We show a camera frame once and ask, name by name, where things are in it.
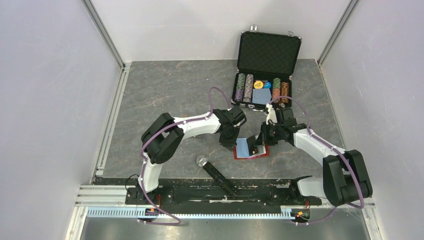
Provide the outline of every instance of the poker chip stack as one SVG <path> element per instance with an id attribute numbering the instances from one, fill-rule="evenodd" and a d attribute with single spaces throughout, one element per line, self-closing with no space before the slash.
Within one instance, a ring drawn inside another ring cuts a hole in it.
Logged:
<path id="1" fill-rule="evenodd" d="M 278 77 L 274 78 L 272 80 L 272 99 L 275 99 L 273 102 L 278 103 L 280 100 L 276 99 L 280 96 L 280 86 L 281 86 L 281 79 Z"/>
<path id="2" fill-rule="evenodd" d="M 246 75 L 240 73 L 237 79 L 237 85 L 235 86 L 235 100 L 241 101 L 243 98 L 243 90 L 245 89 Z"/>
<path id="3" fill-rule="evenodd" d="M 250 103 L 252 100 L 252 89 L 253 89 L 253 75 L 248 74 L 246 76 L 246 84 L 244 86 L 244 97 L 243 102 Z"/>
<path id="4" fill-rule="evenodd" d="M 281 96 L 288 96 L 289 95 L 289 83 L 283 81 L 281 83 Z M 281 98 L 280 103 L 288 104 L 289 99 L 288 98 Z"/>

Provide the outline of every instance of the white wall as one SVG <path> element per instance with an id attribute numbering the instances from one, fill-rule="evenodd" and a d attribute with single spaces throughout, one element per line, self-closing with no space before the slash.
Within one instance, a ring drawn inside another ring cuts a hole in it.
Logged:
<path id="1" fill-rule="evenodd" d="M 303 38 L 301 59 L 316 59 L 349 0 L 92 0 L 125 62 L 237 59 L 240 33 Z"/>
<path id="2" fill-rule="evenodd" d="M 389 240 L 423 239 L 424 2 L 361 1 L 323 65 Z"/>
<path id="3" fill-rule="evenodd" d="M 0 239 L 64 239 L 118 78 L 80 0 L 0 1 Z"/>

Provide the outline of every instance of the black case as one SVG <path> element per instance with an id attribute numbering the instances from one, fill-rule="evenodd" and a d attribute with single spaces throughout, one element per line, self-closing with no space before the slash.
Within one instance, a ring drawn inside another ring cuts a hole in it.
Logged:
<path id="1" fill-rule="evenodd" d="M 274 78 L 288 83 L 288 95 L 292 96 L 292 74 L 295 70 L 302 38 L 265 32 L 245 31 L 241 33 L 238 49 L 237 74 L 235 75 L 231 103 L 254 110 L 265 109 L 264 104 L 235 100 L 239 74 L 252 74 L 255 80 L 266 80 L 273 84 Z M 291 107 L 288 103 L 273 103 L 275 108 Z"/>

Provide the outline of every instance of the marble-patterned floor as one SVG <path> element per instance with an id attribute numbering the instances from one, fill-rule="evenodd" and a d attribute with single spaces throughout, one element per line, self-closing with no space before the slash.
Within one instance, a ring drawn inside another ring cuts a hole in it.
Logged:
<path id="1" fill-rule="evenodd" d="M 204 114 L 209 110 L 207 92 L 216 86 L 231 97 L 236 60 L 141 61 L 133 62 L 119 109 L 103 177 L 127 178 L 140 173 L 140 140 L 145 130 L 162 113 L 173 117 Z M 320 70 L 313 59 L 299 59 L 292 76 L 292 96 L 301 102 L 311 117 L 315 132 L 331 143 L 342 141 Z M 226 109 L 218 91 L 212 93 L 215 109 Z M 262 112 L 243 109 L 247 123 L 239 137 L 257 135 Z M 306 123 L 302 110 L 293 103 L 298 123 Z M 209 178 L 195 163 L 199 155 L 227 178 L 297 178 L 321 176 L 322 167 L 302 150 L 280 142 L 270 147 L 270 156 L 252 160 L 235 160 L 222 147 L 218 134 L 199 135 L 181 142 L 174 156 L 162 168 L 161 178 Z"/>

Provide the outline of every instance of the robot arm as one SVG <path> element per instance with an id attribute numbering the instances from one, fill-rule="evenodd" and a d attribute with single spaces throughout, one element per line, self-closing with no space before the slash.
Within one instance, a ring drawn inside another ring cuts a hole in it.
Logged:
<path id="1" fill-rule="evenodd" d="M 359 151 L 347 151 L 319 137 L 312 129 L 308 131 L 306 124 L 297 124 L 291 108 L 273 109 L 267 104 L 266 111 L 268 116 L 266 122 L 262 123 L 261 133 L 255 142 L 256 146 L 273 146 L 278 144 L 278 141 L 284 140 L 302 149 L 322 165 L 323 177 L 300 177 L 291 182 L 290 187 L 295 193 L 305 197 L 328 199 L 336 207 L 359 199 L 352 172 L 347 172 L 347 166 L 333 151 L 336 149 L 352 167 L 363 197 L 367 198 L 373 194 L 367 168 Z"/>
<path id="2" fill-rule="evenodd" d="M 239 136 L 240 127 L 246 122 L 243 111 L 235 106 L 228 110 L 214 109 L 212 115 L 208 113 L 192 117 L 172 117 L 169 113 L 163 113 L 142 135 L 143 145 L 157 132 L 174 123 L 183 122 L 166 130 L 167 136 L 160 134 L 145 149 L 143 155 L 147 158 L 144 171 L 144 179 L 138 178 L 138 184 L 144 184 L 147 193 L 159 186 L 159 175 L 162 165 L 168 161 L 177 150 L 180 142 L 186 138 L 201 134 L 220 133 L 219 143 L 229 150 L 233 150 Z M 190 119 L 204 118 L 204 120 L 188 121 Z"/>

